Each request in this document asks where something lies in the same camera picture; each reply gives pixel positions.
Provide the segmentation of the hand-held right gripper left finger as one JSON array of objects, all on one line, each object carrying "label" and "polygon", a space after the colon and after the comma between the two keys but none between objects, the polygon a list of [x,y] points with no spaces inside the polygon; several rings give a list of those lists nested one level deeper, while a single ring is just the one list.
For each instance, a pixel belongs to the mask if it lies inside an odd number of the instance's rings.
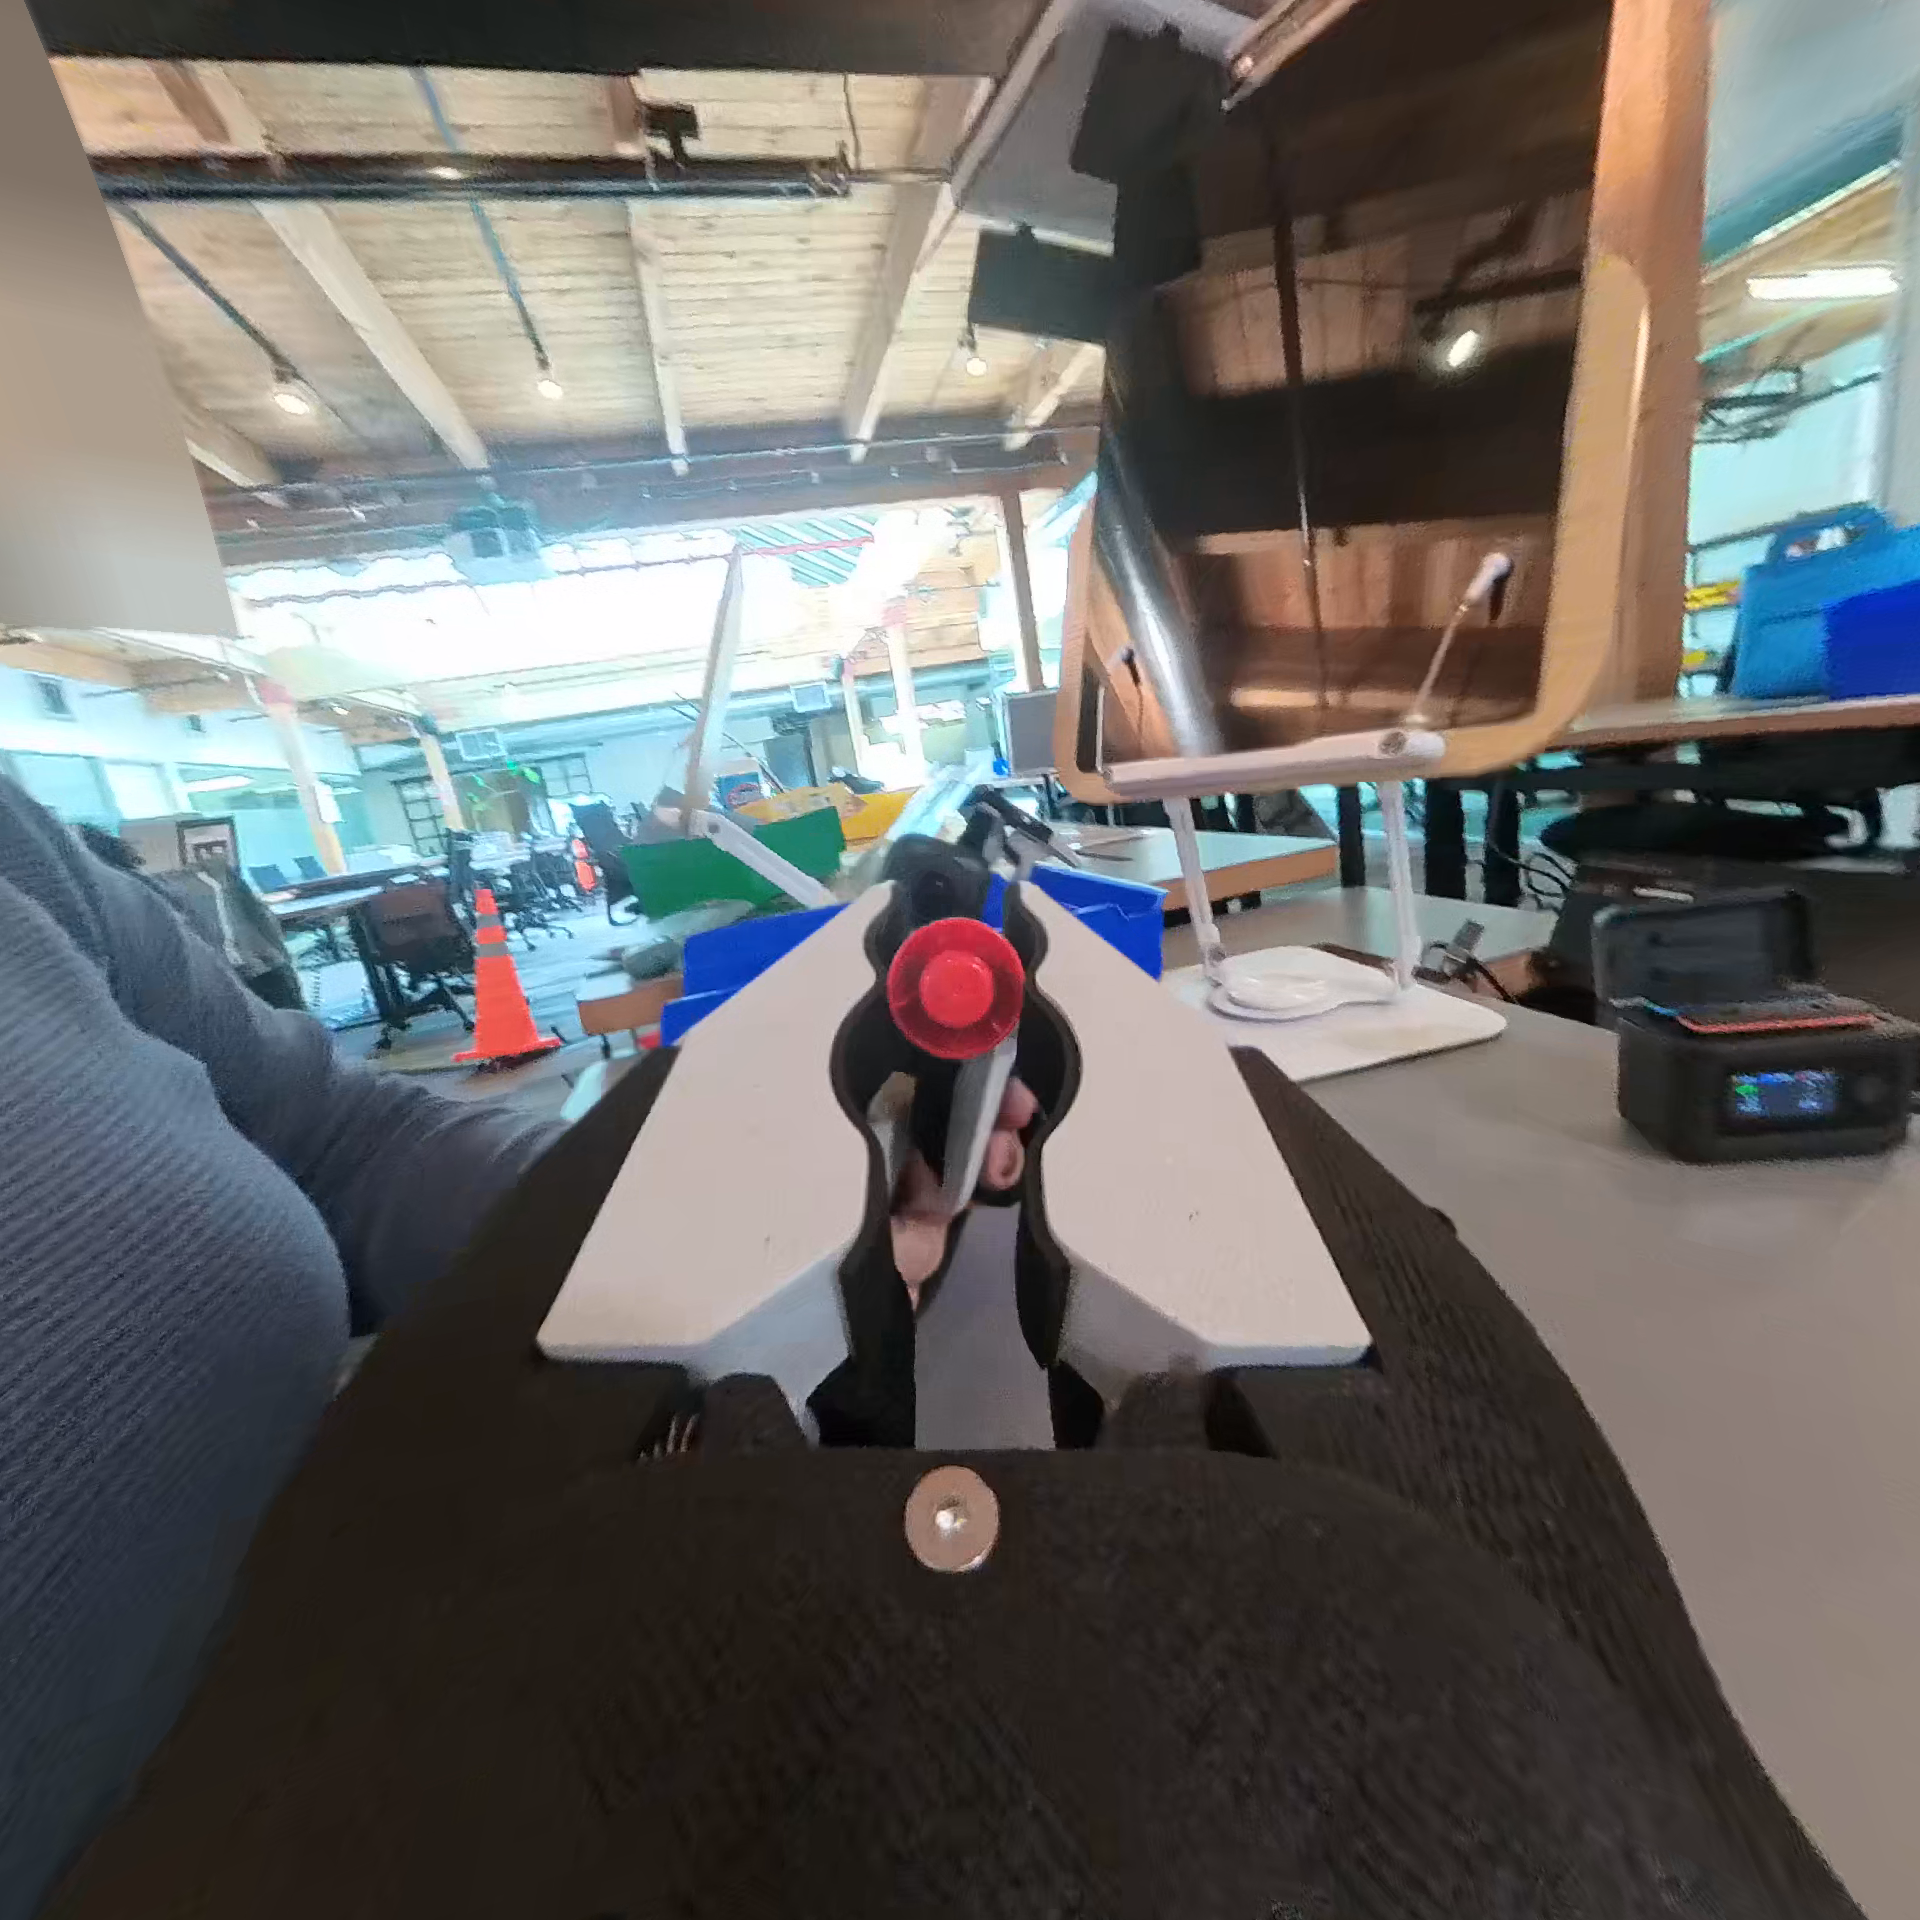
[{"label": "hand-held right gripper left finger", "polygon": [[909,1092],[882,990],[898,934],[877,882],[690,1029],[546,1310],[546,1360],[916,1392],[872,1139],[874,1092]]}]

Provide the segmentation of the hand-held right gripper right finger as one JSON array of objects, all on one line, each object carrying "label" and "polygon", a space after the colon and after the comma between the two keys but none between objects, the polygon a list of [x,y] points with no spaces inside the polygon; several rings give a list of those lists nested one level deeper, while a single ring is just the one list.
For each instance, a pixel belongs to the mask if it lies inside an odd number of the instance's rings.
[{"label": "hand-held right gripper right finger", "polygon": [[1341,1366],[1365,1325],[1229,1045],[1029,882],[1023,1041],[1062,1083],[1026,1153],[1017,1302],[1041,1366]]}]

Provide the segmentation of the red marker pen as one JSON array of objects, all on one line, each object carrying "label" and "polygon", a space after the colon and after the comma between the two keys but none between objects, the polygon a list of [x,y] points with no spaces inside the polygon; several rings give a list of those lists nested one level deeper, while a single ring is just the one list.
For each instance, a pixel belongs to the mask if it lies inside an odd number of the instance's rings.
[{"label": "red marker pen", "polygon": [[882,988],[901,1041],[934,1062],[985,1058],[1017,1034],[1023,1012],[1023,962],[980,918],[913,929],[895,949]]}]

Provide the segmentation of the person's left forearm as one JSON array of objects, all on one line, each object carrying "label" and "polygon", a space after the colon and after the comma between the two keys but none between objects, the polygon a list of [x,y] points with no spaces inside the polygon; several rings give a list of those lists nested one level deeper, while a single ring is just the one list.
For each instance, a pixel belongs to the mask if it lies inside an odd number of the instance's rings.
[{"label": "person's left forearm", "polygon": [[12,779],[1,842],[6,1222],[46,1235],[49,1275],[176,1265],[193,1306],[326,1275],[368,1334],[558,1140],[348,1060]]}]

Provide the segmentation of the yellow box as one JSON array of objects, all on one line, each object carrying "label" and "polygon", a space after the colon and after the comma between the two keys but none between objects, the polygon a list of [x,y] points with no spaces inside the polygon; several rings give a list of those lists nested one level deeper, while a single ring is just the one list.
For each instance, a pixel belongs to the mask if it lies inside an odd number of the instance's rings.
[{"label": "yellow box", "polygon": [[736,813],[756,826],[788,822],[830,809],[847,848],[864,848],[884,840],[919,795],[916,786],[854,789],[845,779],[790,786],[769,797],[748,800]]}]

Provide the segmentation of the blue plastic bin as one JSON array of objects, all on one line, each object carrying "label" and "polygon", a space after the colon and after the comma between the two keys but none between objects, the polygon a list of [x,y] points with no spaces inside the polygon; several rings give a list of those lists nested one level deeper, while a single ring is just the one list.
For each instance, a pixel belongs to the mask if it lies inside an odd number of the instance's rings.
[{"label": "blue plastic bin", "polygon": [[1918,698],[1918,581],[1842,596],[1822,610],[1826,698]]},{"label": "blue plastic bin", "polygon": [[[1084,922],[1141,971],[1151,979],[1161,977],[1166,899],[1158,888],[1049,861],[1037,865],[1026,875],[1026,885]],[[767,918],[744,918],[687,938],[680,953],[680,994],[660,1012],[658,1045],[684,1042],[697,1021],[706,1019],[758,973],[778,965],[841,912],[842,905],[823,905]]]}]

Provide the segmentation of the green plastic bin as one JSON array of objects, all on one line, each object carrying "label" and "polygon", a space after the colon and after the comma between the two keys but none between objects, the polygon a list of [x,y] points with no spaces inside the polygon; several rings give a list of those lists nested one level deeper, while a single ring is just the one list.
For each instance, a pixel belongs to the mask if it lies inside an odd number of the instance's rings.
[{"label": "green plastic bin", "polygon": [[666,835],[629,843],[617,866],[646,922],[671,922],[697,908],[744,905],[812,910],[836,905],[831,882],[847,851],[830,809],[788,822],[744,822],[724,813],[721,840]]}]

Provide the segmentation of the orange traffic cone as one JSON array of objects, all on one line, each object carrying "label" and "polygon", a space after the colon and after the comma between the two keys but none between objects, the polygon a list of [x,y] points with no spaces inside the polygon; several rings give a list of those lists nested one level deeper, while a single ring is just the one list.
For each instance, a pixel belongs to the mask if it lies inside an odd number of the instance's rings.
[{"label": "orange traffic cone", "polygon": [[495,1072],[528,1066],[562,1046],[562,1036],[537,1026],[520,988],[495,899],[486,885],[472,896],[472,1008],[470,1036],[448,1066]]}]

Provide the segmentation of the white jointed stand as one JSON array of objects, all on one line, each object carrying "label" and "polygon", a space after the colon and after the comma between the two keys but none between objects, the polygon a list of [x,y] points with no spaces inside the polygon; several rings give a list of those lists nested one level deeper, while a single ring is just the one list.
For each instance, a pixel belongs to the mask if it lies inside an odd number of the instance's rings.
[{"label": "white jointed stand", "polygon": [[[874,526],[874,540],[866,557],[854,565],[845,593],[850,609],[879,620],[884,654],[895,685],[895,722],[901,731],[903,769],[921,784],[927,778],[927,760],[921,740],[919,691],[908,656],[903,600],[908,582],[937,545],[933,513],[886,513]],[[728,716],[728,699],[736,677],[736,660],[748,603],[748,565],[767,561],[767,553],[734,545],[726,553],[726,576],[716,602],[711,638],[704,656],[704,683],[693,731],[687,734],[686,778],[676,806],[655,806],[660,827],[687,843],[709,843],[732,857],[748,873],[775,888],[778,896],[800,908],[833,904],[824,881],[806,875],[781,853],[769,851],[753,837],[751,827],[712,804],[716,739]]]}]

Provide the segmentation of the wood edged desk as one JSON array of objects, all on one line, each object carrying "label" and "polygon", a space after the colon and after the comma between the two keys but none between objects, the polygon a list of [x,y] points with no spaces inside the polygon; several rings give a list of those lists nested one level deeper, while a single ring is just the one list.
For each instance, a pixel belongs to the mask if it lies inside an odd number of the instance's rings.
[{"label": "wood edged desk", "polygon": [[[1058,822],[1054,840],[1090,875],[1156,889],[1166,912],[1186,912],[1184,870],[1170,827]],[[1193,843],[1213,905],[1336,881],[1340,873],[1336,843],[1327,840],[1196,829]]]},{"label": "wood edged desk", "polygon": [[1702,694],[1614,704],[1582,714],[1554,737],[1549,753],[1631,753],[1697,745],[1717,739],[1823,737],[1918,728],[1918,694],[1864,699],[1736,699]]}]

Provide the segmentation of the brown office chair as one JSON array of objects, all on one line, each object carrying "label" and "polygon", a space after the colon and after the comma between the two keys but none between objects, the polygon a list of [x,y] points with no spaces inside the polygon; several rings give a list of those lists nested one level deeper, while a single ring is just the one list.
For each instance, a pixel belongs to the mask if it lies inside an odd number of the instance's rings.
[{"label": "brown office chair", "polygon": [[352,910],[352,938],[374,1001],[374,1056],[430,1016],[450,1016],[472,1034],[461,1001],[472,992],[472,939],[442,877],[373,891]]}]

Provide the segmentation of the person's blue sweater torso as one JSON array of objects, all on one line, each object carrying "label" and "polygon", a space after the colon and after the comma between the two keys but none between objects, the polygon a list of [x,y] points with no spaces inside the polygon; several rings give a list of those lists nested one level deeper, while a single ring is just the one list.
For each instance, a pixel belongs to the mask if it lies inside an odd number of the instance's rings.
[{"label": "person's blue sweater torso", "polygon": [[137,1019],[150,908],[5,881],[5,1915],[177,1717],[348,1338],[320,1216]]}]

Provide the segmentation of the black charger case with display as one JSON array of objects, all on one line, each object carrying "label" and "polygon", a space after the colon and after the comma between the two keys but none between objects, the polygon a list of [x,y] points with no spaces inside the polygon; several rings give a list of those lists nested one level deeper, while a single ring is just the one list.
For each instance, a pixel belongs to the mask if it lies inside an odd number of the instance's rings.
[{"label": "black charger case with display", "polygon": [[1606,896],[1596,1018],[1616,1034],[1623,1128],[1693,1165],[1873,1158],[1914,1117],[1914,1021],[1816,981],[1790,888]]}]

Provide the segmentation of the wood framed mirror with stand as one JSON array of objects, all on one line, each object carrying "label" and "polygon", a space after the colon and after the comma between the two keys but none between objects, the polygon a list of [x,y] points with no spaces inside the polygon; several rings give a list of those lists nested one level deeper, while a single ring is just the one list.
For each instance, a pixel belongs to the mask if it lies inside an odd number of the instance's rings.
[{"label": "wood framed mirror with stand", "polygon": [[[1056,754],[1158,802],[1229,1045],[1344,1072],[1492,1037],[1417,979],[1407,792],[1554,745],[1677,617],[1711,10],[1268,5],[1108,29],[1114,187]],[[1193,802],[1372,789],[1386,958],[1228,955]]]}]

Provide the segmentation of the light blue carry case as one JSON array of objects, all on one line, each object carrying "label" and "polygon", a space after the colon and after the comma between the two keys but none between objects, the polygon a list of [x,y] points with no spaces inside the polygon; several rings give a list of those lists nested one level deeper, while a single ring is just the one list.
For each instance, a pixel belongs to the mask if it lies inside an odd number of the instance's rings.
[{"label": "light blue carry case", "polygon": [[1826,699],[1823,606],[1918,578],[1918,531],[1852,502],[1782,522],[1741,576],[1719,688],[1736,699]]}]

